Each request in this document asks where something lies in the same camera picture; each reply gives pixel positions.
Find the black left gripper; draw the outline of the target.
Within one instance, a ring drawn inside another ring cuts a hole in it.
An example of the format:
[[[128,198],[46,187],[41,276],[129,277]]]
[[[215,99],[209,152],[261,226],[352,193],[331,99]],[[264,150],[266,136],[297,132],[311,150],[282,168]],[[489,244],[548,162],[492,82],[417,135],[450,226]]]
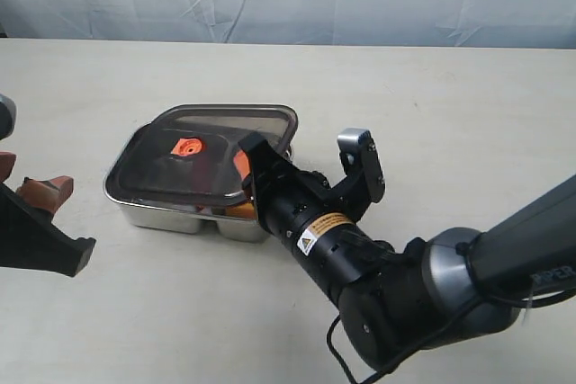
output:
[[[0,182],[11,175],[16,154],[0,152]],[[72,238],[48,218],[70,198],[74,179],[25,177],[16,193],[1,185],[1,265],[5,268],[55,272],[74,277],[88,264],[95,249],[92,237]]]

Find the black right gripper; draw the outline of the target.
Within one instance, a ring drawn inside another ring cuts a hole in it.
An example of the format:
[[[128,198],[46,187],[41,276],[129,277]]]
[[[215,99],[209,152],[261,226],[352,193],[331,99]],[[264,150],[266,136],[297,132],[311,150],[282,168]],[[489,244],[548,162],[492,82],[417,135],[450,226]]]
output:
[[[341,212],[352,221],[363,217],[372,203],[346,193],[342,181],[330,186],[318,171],[297,168],[274,150],[264,136],[251,132],[239,142],[243,152],[233,157],[242,189],[252,200],[258,224],[266,231],[298,231],[324,212]]]

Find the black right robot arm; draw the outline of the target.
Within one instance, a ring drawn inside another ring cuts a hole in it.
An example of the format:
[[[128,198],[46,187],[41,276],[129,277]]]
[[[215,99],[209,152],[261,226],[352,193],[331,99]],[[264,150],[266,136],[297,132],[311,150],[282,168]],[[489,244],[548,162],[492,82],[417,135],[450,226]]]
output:
[[[278,238],[337,308],[373,379],[414,353],[508,329],[523,310],[575,295],[575,182],[568,179],[488,231],[449,228],[402,251],[358,226],[385,180],[366,129],[337,139],[344,178],[304,171],[259,133],[235,159],[258,225]]]

